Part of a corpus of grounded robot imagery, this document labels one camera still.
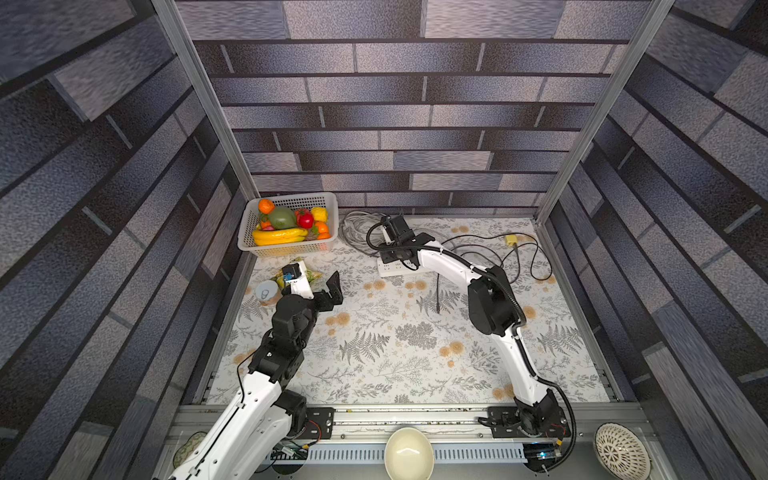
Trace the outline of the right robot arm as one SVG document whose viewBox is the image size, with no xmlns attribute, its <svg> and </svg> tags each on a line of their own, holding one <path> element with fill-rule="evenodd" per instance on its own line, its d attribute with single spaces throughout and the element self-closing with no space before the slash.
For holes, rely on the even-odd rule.
<svg viewBox="0 0 768 480">
<path fill-rule="evenodd" d="M 529 358 L 521 332 L 526 317 L 503 267 L 471 263 L 433 236 L 415 233 L 403 216 L 381 217 L 368 229 L 365 241 L 385 264 L 408 261 L 466 289 L 469 320 L 494 341 L 514 389 L 514 415 L 507 420 L 487 417 L 480 423 L 490 429 L 510 428 L 515 436 L 531 439 L 524 449 L 529 470 L 549 473 L 563 465 L 576 446 L 575 413 L 562 387 L 542 377 Z"/>
</svg>

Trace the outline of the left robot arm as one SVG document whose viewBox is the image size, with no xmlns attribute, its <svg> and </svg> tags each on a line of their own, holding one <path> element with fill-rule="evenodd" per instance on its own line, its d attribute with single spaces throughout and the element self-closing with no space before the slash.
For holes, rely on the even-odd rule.
<svg viewBox="0 0 768 480">
<path fill-rule="evenodd" d="M 271 329 L 238 376 L 239 392 L 171 479 L 249 479 L 283 439 L 303 432 L 306 399 L 287 386 L 303 363 L 319 314 L 343 303 L 339 273 L 325 285 L 314 292 L 304 274 L 285 283 Z"/>
</svg>

